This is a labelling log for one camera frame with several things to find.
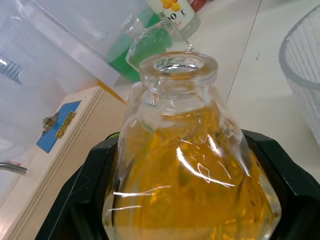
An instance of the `yellow liquid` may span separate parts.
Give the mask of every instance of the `yellow liquid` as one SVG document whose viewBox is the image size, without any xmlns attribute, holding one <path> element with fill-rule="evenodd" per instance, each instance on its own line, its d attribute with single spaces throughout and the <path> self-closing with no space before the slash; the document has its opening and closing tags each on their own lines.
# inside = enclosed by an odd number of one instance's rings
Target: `yellow liquid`
<svg viewBox="0 0 320 240">
<path fill-rule="evenodd" d="M 132 168 L 113 205 L 117 240 L 262 239 L 274 217 L 263 170 L 252 158 L 245 174 L 219 119 L 214 106 L 165 115 L 169 127 L 156 131 L 141 122 L 127 128 Z"/>
</svg>

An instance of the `glass beaker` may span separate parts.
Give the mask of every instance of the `glass beaker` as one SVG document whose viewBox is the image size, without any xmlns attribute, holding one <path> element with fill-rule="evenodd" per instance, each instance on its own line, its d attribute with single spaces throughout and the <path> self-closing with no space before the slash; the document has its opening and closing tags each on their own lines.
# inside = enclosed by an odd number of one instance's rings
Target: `glass beaker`
<svg viewBox="0 0 320 240">
<path fill-rule="evenodd" d="M 139 67 L 103 224 L 117 240 L 267 240 L 281 206 L 213 86 L 217 62 L 166 52 Z"/>
</svg>

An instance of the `green bottle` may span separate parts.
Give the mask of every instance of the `green bottle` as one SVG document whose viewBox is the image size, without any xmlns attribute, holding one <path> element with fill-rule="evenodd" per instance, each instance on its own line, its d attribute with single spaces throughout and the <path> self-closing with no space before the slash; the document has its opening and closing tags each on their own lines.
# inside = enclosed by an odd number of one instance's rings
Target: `green bottle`
<svg viewBox="0 0 320 240">
<path fill-rule="evenodd" d="M 158 17 L 158 15 L 153 13 L 151 19 L 146 24 L 146 27 L 153 26 L 159 21 L 160 21 L 160 18 Z M 132 66 L 130 66 L 126 61 L 126 56 L 132 42 L 133 42 L 133 39 L 123 32 L 117 38 L 114 45 L 111 47 L 110 51 L 108 52 L 106 60 L 108 64 L 118 73 L 120 73 L 125 79 L 135 83 L 140 81 L 139 73 Z M 116 56 L 119 50 L 121 49 L 125 49 L 125 51 L 123 51 L 115 59 L 112 59 L 112 56 Z"/>
<path fill-rule="evenodd" d="M 165 19 L 153 24 L 156 17 L 158 16 L 155 15 L 151 19 L 153 22 L 150 21 L 148 24 L 150 26 L 147 25 L 147 28 L 145 28 L 138 17 L 133 14 L 129 15 L 122 26 L 123 35 L 117 39 L 116 44 L 109 51 L 110 56 L 112 56 L 122 46 L 131 45 L 119 57 L 109 63 L 129 81 L 140 81 L 139 64 L 148 57 L 165 52 L 192 52 L 194 50 L 170 20 Z"/>
</svg>

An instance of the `white countertop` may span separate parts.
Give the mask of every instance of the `white countertop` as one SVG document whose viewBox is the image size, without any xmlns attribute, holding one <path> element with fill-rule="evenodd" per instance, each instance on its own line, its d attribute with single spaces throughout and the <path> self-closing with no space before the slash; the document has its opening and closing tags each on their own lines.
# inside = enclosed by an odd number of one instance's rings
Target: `white countertop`
<svg viewBox="0 0 320 240">
<path fill-rule="evenodd" d="M 320 183 L 320 146 L 280 69 L 280 45 L 293 25 L 319 0 L 214 0 L 199 12 L 189 39 L 218 64 L 216 86 L 242 129 L 280 143 L 294 162 Z M 129 96 L 120 78 L 114 90 Z"/>
<path fill-rule="evenodd" d="M 319 0 L 262 0 L 227 105 L 242 129 L 275 139 L 320 183 L 320 146 L 280 68 L 280 45 Z"/>
</svg>

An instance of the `black holder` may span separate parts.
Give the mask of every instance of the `black holder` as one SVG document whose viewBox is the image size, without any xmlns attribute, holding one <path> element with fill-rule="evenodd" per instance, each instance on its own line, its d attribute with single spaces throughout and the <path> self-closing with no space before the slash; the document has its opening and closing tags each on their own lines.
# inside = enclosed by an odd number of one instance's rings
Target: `black holder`
<svg viewBox="0 0 320 240">
<path fill-rule="evenodd" d="M 243 133 L 281 204 L 281 220 L 271 240 L 319 240 L 318 182 L 275 140 L 251 131 Z M 62 187 L 36 240 L 109 240 L 102 211 L 116 166 L 117 143 L 118 137 L 107 138 L 92 148 L 83 166 Z"/>
</svg>

